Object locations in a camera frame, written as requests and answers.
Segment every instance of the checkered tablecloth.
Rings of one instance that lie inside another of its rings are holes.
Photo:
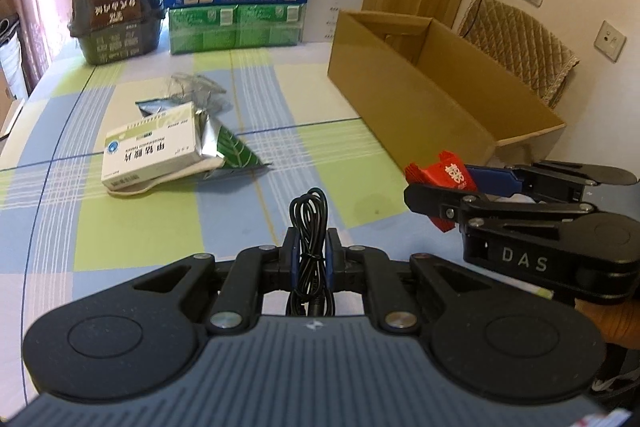
[[[194,252],[232,259],[279,245],[289,201],[311,187],[327,194],[329,225],[345,245],[460,260],[460,234],[407,211],[401,172],[326,76],[330,51],[322,43],[172,57],[164,35],[154,54],[94,68],[75,44],[64,49],[0,155],[1,416],[35,395],[20,343],[36,318]],[[140,117],[136,100],[164,96],[175,72],[225,87],[233,110],[223,123],[271,168],[108,196],[105,134]]]

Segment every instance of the coiled black cable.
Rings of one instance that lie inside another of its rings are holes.
[[[335,315],[334,294],[327,285],[322,253],[328,214],[326,196],[317,187],[289,205],[291,224],[300,235],[300,269],[298,285],[287,300],[287,315]]]

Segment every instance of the quilted fabric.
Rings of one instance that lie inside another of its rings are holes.
[[[464,35],[479,0],[473,0],[460,25]],[[466,37],[485,54],[519,77],[549,107],[555,107],[578,57],[539,21],[498,0],[483,0]]]

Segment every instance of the red candy wrapper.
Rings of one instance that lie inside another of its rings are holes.
[[[478,190],[476,184],[466,170],[465,164],[455,154],[442,151],[440,162],[426,169],[420,169],[411,163],[404,169],[404,177],[408,183],[424,183],[437,187],[457,188],[458,190]],[[430,217],[431,222],[443,232],[455,228],[455,223],[441,217]]]

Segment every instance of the tablecloth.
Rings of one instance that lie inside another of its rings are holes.
[[[153,54],[92,67],[75,43],[64,48],[0,155],[0,415],[35,396],[20,343],[37,317],[195,252],[232,259],[279,245],[289,201],[311,187],[327,194],[329,226],[345,245],[399,260],[462,259],[458,232],[407,211],[402,173],[326,76],[330,51],[318,43],[171,56],[164,34]],[[233,108],[223,123],[271,167],[108,196],[105,134],[137,120],[134,102],[164,96],[177,72],[227,89]]]

